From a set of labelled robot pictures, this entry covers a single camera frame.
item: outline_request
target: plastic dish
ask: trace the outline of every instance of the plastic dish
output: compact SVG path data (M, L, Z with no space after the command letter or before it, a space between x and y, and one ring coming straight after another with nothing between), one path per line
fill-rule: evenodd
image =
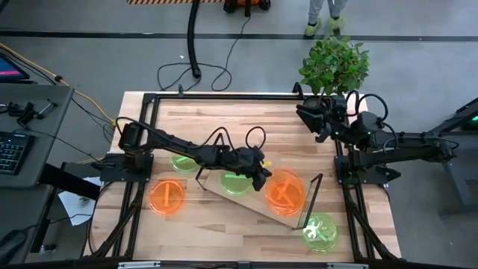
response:
M171 156L170 163L176 172L194 173L199 171L199 165L192 158L174 154Z
M252 187L252 179L244 175L237 176L233 173L223 172L220 178L223 190L232 196L242 196L247 194Z
M184 205L185 193L179 180L162 179L149 194L149 207L156 214L174 214Z
M304 184L292 170L275 169L267 179L265 196L269 207L276 214L292 216L300 213L304 206Z
M337 244L337 227L326 214L313 214L302 230L302 239L311 250L326 253Z

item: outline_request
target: green leaves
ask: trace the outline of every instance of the green leaves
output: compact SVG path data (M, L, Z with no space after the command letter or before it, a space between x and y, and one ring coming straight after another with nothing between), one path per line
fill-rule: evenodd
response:
M344 94L357 90L368 76L368 51L360 52L363 43L352 44L350 37L318 40L309 57L302 61L301 84L311 87L314 94Z

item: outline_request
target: computer monitor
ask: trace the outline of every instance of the computer monitor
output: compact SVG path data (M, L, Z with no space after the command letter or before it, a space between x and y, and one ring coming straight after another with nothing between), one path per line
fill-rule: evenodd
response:
M0 53L0 82L29 79L30 75L20 69L13 61Z

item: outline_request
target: concrete floor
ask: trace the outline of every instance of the concrete floor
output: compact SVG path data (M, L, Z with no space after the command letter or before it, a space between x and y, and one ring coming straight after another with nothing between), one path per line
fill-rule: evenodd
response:
M189 4L130 6L126 0L16 0L0 14L0 30L183 34L189 10ZM301 34L307 11L307 0L274 0L269 12L254 10L245 33ZM324 8L324 19L328 18L326 12ZM477 12L478 2L472 0L350 1L344 11L348 21L344 34L476 36ZM204 4L199 11L196 32L238 33L244 21L242 10L227 15L220 4ZM198 61L223 65L233 41L196 40ZM185 61L182 56L187 58L186 41L182 39L0 37L0 42L61 74L71 85L93 97L111 116L117 115L124 91L158 90L159 66ZM234 78L228 90L290 92L294 82L300 80L297 70L313 42L240 40L229 64ZM364 47L370 50L370 76L361 92L377 93L387 101L390 108L387 121L397 131L430 130L477 97L476 43L367 42ZM179 69L165 70L161 79L168 84L178 73ZM195 90L209 90L217 73L217 70L203 68L202 82ZM193 83L189 73L181 83ZM75 98L96 111L80 96ZM369 108L382 113L379 103L373 100L369 101ZM89 140L88 135L97 139ZM65 117L60 137L98 157L109 148L102 130L74 105ZM85 158L56 143L49 161L59 164ZM441 165L410 161L391 167L403 173L390 186L391 208L403 258L478 268L478 218L438 218L438 210L456 204L452 185ZM81 227L72 229L64 224L62 229L58 247L63 244L69 251L49 259L79 255L81 237L74 245L71 240L62 240L61 235L81 234Z

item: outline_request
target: orange lid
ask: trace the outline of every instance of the orange lid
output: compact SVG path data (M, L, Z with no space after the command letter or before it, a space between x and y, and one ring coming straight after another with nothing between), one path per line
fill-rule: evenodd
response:
M185 193L179 180L162 179L149 194L149 207L157 214L174 214L184 205Z
M304 184L290 169L279 168L267 179L266 199L269 207L281 216L291 216L302 211L305 202Z

